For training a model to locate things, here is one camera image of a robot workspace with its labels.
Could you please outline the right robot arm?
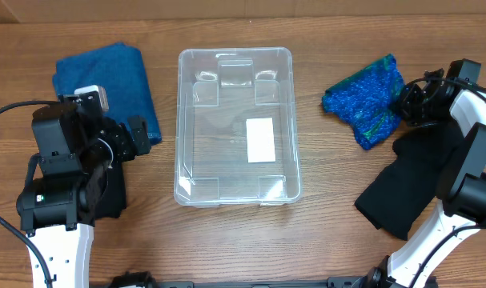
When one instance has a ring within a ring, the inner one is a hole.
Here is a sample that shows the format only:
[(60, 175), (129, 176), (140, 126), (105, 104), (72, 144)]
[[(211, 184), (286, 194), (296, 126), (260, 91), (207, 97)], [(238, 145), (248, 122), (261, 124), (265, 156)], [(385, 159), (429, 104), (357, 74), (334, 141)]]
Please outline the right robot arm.
[(438, 199), (428, 219), (355, 287), (434, 287), (433, 270), (465, 239), (486, 230), (486, 88), (481, 64), (451, 62), (448, 70), (425, 72), (400, 92), (393, 110), (410, 126), (457, 125), (464, 140), (436, 179)]

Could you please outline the black garment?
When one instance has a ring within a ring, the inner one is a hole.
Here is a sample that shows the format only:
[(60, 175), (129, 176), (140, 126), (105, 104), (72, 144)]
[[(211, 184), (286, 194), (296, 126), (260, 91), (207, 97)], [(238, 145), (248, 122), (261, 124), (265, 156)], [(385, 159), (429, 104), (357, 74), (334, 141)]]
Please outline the black garment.
[(406, 241), (413, 222), (435, 197), (442, 169), (463, 140), (452, 122), (416, 128), (396, 139), (396, 160), (355, 200), (356, 209), (376, 229)]

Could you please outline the clear plastic storage bin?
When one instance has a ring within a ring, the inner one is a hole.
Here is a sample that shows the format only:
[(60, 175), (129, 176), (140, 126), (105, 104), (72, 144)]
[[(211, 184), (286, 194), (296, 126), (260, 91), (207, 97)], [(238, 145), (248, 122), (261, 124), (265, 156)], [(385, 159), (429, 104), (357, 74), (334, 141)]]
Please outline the clear plastic storage bin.
[[(275, 161), (249, 163), (246, 120), (272, 118)], [(179, 55), (174, 198), (199, 208), (302, 196), (293, 62), (285, 47)]]

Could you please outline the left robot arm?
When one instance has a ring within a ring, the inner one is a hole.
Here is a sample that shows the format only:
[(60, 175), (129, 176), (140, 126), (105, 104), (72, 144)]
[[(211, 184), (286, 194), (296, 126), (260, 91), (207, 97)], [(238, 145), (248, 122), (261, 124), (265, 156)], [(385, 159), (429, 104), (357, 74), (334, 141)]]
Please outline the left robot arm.
[(62, 95), (33, 113), (41, 178), (29, 172), (16, 209), (21, 229), (37, 248), (30, 253), (36, 287), (87, 287), (94, 227), (127, 207), (123, 163), (148, 154), (147, 122), (105, 116), (98, 91)]

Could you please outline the blue green sequin garment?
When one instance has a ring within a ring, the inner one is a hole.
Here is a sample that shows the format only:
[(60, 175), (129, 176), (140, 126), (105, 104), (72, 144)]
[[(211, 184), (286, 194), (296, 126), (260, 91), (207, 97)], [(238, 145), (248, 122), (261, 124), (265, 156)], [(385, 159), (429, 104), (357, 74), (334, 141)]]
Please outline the blue green sequin garment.
[(401, 117), (392, 111), (404, 87), (393, 54), (388, 54), (328, 88), (322, 97), (323, 110), (347, 123), (356, 142), (370, 150), (388, 138)]

